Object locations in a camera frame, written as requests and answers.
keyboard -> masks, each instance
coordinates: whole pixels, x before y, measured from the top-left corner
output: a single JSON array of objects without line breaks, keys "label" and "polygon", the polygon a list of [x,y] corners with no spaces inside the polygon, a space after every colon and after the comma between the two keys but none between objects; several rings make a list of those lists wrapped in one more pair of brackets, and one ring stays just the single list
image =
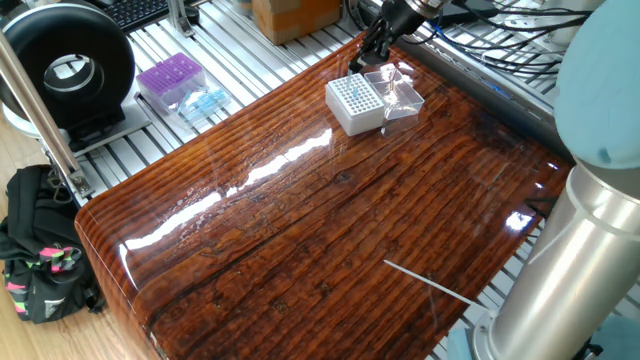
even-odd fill
[{"label": "keyboard", "polygon": [[128,33],[169,14],[167,0],[122,0],[103,8]]}]

glossy wooden table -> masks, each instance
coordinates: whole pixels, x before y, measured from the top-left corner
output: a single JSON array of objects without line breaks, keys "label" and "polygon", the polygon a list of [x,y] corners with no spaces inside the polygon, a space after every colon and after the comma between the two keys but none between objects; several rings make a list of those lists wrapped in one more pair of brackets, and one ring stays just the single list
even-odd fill
[{"label": "glossy wooden table", "polygon": [[349,44],[80,211],[142,357],[423,359],[534,226],[569,167],[397,50],[426,99],[347,137],[324,102]]}]

metal rod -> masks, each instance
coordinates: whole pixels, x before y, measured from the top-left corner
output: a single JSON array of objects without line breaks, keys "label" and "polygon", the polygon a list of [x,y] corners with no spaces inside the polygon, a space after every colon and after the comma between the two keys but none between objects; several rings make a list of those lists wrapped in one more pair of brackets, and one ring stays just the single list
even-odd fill
[{"label": "metal rod", "polygon": [[89,193],[90,188],[78,161],[64,141],[40,94],[33,86],[29,75],[2,31],[0,31],[0,75],[11,89],[27,118],[38,130],[40,138],[62,174],[73,181],[81,193]]},{"label": "metal rod", "polygon": [[640,172],[577,163],[477,360],[570,359],[638,279]]},{"label": "metal rod", "polygon": [[184,9],[184,0],[167,0],[169,5],[169,22],[183,36],[193,36],[195,33],[191,28],[187,12]]},{"label": "metal rod", "polygon": [[462,301],[462,302],[464,302],[466,304],[469,304],[471,306],[475,306],[478,309],[486,312],[487,314],[492,314],[491,310],[489,310],[486,307],[476,303],[475,301],[471,301],[471,300],[467,299],[466,297],[456,293],[455,291],[451,291],[451,290],[447,289],[446,287],[444,287],[444,286],[442,286],[442,285],[440,285],[440,284],[438,284],[438,283],[436,283],[434,281],[431,281],[431,280],[429,280],[429,279],[427,279],[427,278],[425,278],[423,276],[420,276],[420,275],[414,273],[413,271],[407,270],[407,269],[403,268],[402,266],[396,265],[396,264],[392,263],[389,260],[384,260],[384,263],[389,265],[389,266],[394,267],[397,270],[402,271],[403,273],[405,273],[405,274],[407,274],[407,275],[409,275],[409,276],[411,276],[411,277],[413,277],[415,279],[418,279],[418,280],[420,280],[420,281],[422,281],[424,283],[427,283],[427,284],[435,287],[436,289],[438,289],[440,291],[443,291],[443,292],[453,296],[454,298],[456,298],[456,299],[458,299],[458,300],[460,300],[460,301]]}]

black bag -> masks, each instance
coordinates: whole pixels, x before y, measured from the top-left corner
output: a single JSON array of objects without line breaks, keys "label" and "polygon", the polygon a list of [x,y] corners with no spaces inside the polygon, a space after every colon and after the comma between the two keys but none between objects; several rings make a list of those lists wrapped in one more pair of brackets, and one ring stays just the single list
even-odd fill
[{"label": "black bag", "polygon": [[36,324],[85,305],[97,313],[104,305],[73,227],[78,209],[52,175],[48,165],[18,170],[7,185],[9,215],[0,225],[6,288],[20,319]]}]

wooden floor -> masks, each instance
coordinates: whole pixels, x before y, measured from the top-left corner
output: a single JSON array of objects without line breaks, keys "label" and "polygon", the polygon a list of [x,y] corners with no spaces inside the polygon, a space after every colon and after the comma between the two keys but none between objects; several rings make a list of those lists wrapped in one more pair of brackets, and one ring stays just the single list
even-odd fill
[{"label": "wooden floor", "polygon": [[[0,117],[0,219],[7,214],[4,189],[16,169],[45,164],[36,140],[15,131]],[[131,359],[109,309],[100,315],[86,310],[54,323],[22,322],[8,292],[0,290],[0,358]]]}]

